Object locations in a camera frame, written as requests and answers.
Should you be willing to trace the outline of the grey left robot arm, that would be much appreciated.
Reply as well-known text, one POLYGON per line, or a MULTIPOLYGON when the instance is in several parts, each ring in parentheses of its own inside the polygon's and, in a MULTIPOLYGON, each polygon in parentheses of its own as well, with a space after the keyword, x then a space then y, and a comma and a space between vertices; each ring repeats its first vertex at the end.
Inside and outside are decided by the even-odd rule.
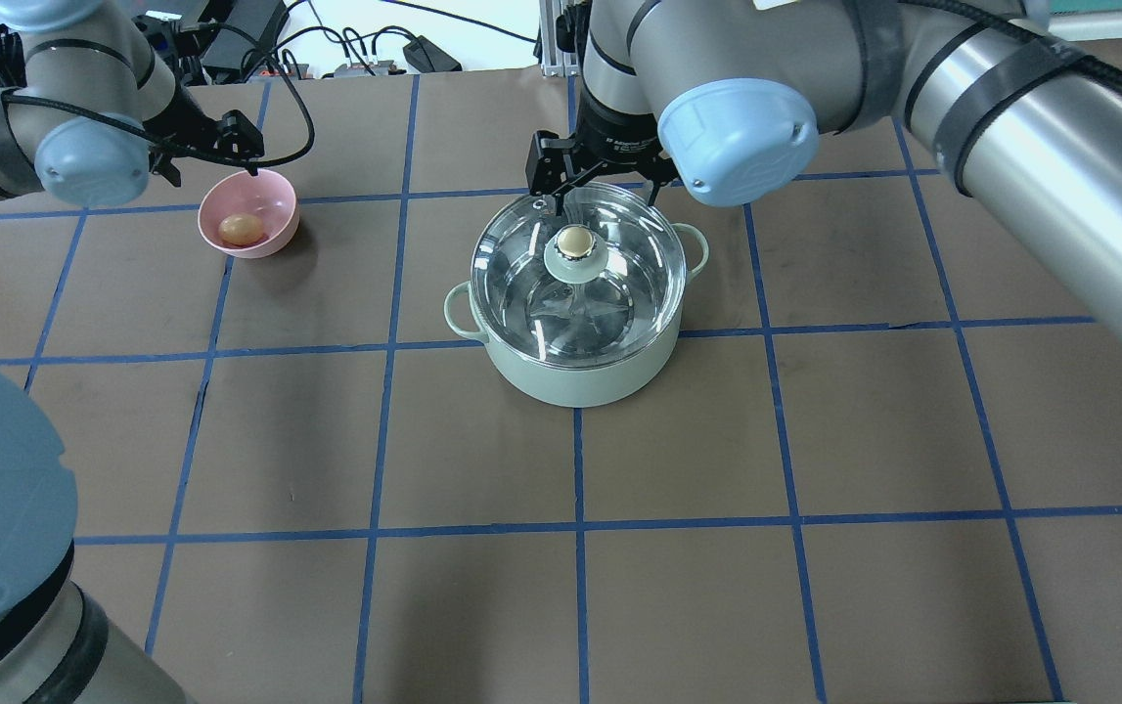
POLYGON ((45 192, 120 205, 175 157, 243 168, 264 155, 250 117, 206 115, 113 1, 0 1, 22 45, 22 86, 0 88, 0 203, 45 192))

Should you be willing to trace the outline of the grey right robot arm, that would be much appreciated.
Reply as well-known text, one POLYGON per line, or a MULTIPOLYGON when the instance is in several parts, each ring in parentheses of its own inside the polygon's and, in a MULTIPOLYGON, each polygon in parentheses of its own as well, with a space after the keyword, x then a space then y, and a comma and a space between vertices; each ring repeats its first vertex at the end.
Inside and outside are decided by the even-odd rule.
POLYGON ((574 132, 537 132, 526 188, 680 180, 743 205, 825 134, 896 117, 1122 342, 1122 70, 1027 26, 1026 1, 583 1, 574 132))

